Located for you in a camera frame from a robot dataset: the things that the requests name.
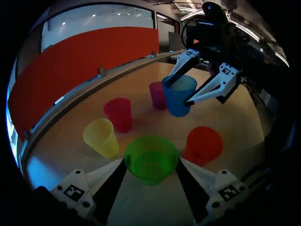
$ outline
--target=green cup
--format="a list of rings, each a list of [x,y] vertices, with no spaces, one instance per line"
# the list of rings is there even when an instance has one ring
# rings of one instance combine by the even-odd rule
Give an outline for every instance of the green cup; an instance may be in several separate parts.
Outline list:
[[[175,169],[178,159],[173,143],[159,136],[140,137],[125,150],[128,170],[147,185],[161,183]]]

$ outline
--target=red cup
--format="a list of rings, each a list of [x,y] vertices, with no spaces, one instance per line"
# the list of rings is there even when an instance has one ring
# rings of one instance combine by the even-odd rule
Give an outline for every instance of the red cup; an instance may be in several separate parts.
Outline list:
[[[106,103],[104,113],[112,122],[116,131],[126,133],[132,127],[131,101],[126,98],[116,98]]]
[[[162,110],[167,107],[162,82],[153,82],[149,85],[150,95],[152,97],[153,106]]]
[[[223,150],[221,136],[209,127],[196,127],[190,131],[184,158],[198,166],[204,166],[217,158]]]

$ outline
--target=orange cup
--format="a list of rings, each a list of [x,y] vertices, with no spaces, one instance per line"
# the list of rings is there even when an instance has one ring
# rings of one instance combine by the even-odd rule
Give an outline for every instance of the orange cup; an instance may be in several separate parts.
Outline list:
[[[196,127],[190,131],[184,158],[198,166],[204,166],[217,158],[223,150],[221,136],[210,127]]]

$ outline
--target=blue cup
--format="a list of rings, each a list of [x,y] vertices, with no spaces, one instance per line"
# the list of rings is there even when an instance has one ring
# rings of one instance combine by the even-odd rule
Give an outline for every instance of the blue cup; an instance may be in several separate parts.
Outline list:
[[[166,81],[171,76],[162,80],[168,111],[175,117],[183,117],[190,111],[190,106],[186,107],[184,101],[195,91],[198,83],[194,78],[183,75],[172,86],[166,87]]]

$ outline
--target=yellow cup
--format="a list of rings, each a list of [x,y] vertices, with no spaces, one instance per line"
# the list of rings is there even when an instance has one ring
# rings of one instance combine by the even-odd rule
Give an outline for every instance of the yellow cup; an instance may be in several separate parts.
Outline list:
[[[113,124],[107,119],[97,119],[84,129],[84,141],[105,158],[118,155],[118,142]]]

